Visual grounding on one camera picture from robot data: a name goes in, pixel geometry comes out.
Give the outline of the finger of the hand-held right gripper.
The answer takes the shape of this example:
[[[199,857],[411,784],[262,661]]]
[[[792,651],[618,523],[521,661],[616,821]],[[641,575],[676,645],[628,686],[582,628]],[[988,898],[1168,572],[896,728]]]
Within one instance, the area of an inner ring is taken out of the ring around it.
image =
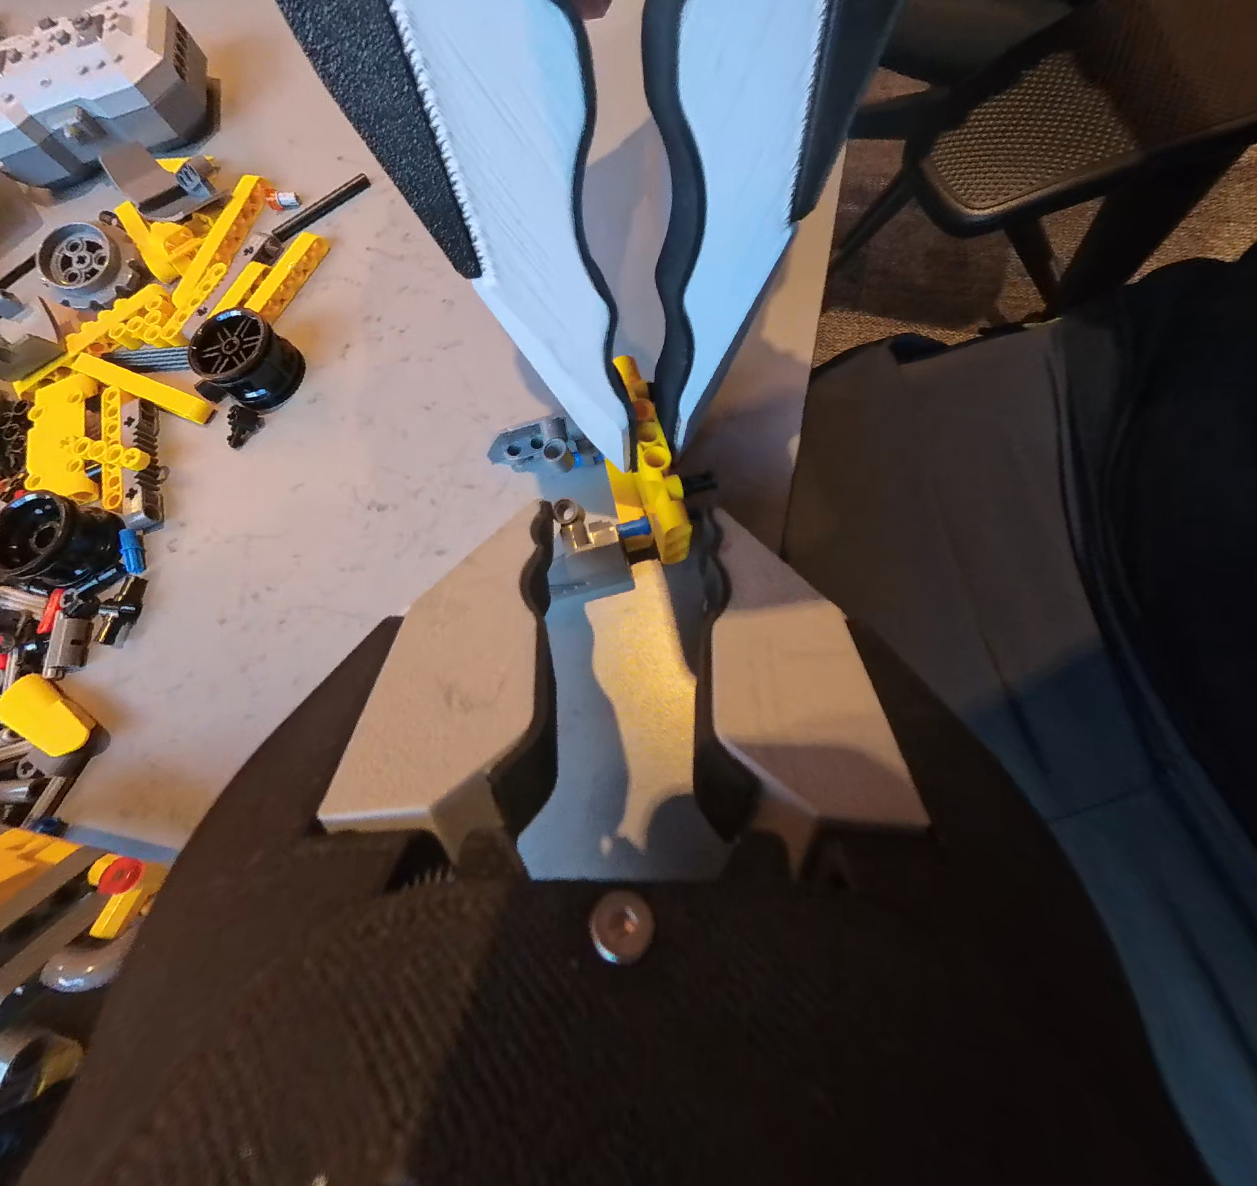
[[[386,0],[460,204],[477,291],[610,461],[635,417],[612,380],[616,298],[591,252],[592,57],[569,0]]]
[[[652,406],[680,452],[797,233],[792,189],[832,0],[646,0],[641,74],[667,156]]]

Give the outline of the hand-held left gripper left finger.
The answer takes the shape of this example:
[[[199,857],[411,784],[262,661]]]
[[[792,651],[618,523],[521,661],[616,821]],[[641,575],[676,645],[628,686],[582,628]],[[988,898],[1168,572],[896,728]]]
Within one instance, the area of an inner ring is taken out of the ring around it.
[[[521,830],[559,782],[550,501],[528,501],[401,621],[318,808],[326,830]]]

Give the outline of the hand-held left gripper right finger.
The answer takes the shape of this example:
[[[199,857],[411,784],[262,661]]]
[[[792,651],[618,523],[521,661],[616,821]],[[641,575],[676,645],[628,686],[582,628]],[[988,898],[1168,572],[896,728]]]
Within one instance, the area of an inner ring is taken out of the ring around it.
[[[896,728],[840,603],[730,509],[703,514],[694,801],[739,842],[782,839],[810,869],[828,834],[930,830]]]

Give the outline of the grey brick bucket assembly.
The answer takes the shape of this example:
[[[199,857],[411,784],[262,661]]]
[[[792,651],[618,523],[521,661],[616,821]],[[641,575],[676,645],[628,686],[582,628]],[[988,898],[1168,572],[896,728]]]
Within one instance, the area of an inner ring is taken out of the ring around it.
[[[565,417],[499,431],[489,458],[514,472],[535,472],[543,487],[559,487],[569,472],[606,472],[606,458]],[[550,518],[550,597],[616,597],[635,588],[618,524],[610,514],[591,514],[576,495],[559,495],[550,497]]]

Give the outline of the yellow brick panel with pins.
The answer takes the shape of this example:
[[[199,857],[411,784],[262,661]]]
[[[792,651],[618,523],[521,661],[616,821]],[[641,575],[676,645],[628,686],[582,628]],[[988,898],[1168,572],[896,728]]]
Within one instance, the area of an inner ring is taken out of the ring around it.
[[[688,490],[709,490],[713,476],[676,476],[674,446],[659,421],[652,388],[640,375],[632,355],[616,360],[616,370],[628,387],[635,406],[635,470],[618,472],[612,461],[606,463],[612,501],[616,501],[616,530],[628,555],[659,555],[665,567],[683,563],[693,550],[693,514]]]

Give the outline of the black axle rod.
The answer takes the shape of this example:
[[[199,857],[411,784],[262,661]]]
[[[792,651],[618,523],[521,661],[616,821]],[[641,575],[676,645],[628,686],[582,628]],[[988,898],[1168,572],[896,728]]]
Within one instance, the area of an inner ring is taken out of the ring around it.
[[[355,174],[350,180],[344,180],[342,189],[326,193],[321,202],[291,210],[281,225],[274,225],[274,237],[277,242],[291,242],[294,233],[313,230],[321,220],[329,220],[336,209],[350,204],[368,189],[372,189],[372,179]]]

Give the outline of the grey battery box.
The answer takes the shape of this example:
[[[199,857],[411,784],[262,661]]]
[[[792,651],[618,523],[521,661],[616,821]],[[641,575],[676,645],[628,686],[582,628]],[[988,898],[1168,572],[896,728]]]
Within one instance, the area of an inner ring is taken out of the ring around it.
[[[207,57],[160,0],[104,0],[0,40],[0,169],[71,189],[109,142],[178,151],[212,125]]]

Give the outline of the black office chair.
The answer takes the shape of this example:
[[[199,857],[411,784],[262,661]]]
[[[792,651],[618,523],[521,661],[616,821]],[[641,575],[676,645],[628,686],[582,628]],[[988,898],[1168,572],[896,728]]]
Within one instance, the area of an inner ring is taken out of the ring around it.
[[[904,165],[832,252],[840,277],[905,204],[1006,233],[1047,314],[1137,277],[1257,139],[1257,0],[1093,0],[961,79],[861,105]]]

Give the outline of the black spoked wheel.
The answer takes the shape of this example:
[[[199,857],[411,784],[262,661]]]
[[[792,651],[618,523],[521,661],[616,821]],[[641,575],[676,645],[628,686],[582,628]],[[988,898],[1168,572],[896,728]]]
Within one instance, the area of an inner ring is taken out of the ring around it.
[[[269,317],[237,307],[194,332],[189,370],[204,402],[232,397],[243,408],[277,411],[305,380],[305,355]]]

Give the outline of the grey spoked wheel hub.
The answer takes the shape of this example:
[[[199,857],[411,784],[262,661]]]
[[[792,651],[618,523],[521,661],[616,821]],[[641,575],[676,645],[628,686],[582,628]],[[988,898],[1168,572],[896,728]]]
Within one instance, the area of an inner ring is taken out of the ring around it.
[[[38,272],[61,307],[105,309],[134,285],[134,242],[105,223],[66,223],[43,237]]]

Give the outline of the yellow black brick vehicle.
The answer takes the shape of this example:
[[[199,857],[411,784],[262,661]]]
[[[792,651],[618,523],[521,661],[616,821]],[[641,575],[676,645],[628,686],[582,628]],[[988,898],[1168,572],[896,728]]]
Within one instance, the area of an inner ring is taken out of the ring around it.
[[[66,1089],[170,866],[6,826],[0,842],[0,1109]]]

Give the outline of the pile of loose brick pieces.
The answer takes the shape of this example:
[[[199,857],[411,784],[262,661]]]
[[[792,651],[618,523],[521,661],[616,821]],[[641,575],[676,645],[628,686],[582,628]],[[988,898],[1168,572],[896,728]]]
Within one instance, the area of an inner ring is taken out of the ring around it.
[[[207,426],[194,332],[223,309],[281,320],[329,237],[277,242],[262,174],[217,184],[217,160],[118,142],[123,204],[91,223],[134,242],[134,285],[105,309],[61,307],[38,252],[6,277],[6,507],[55,490],[123,518],[123,567],[71,588],[6,583],[6,823],[56,830],[56,808],[105,728],[61,693],[94,651],[123,651],[149,603],[149,536],[168,524],[163,421]]]

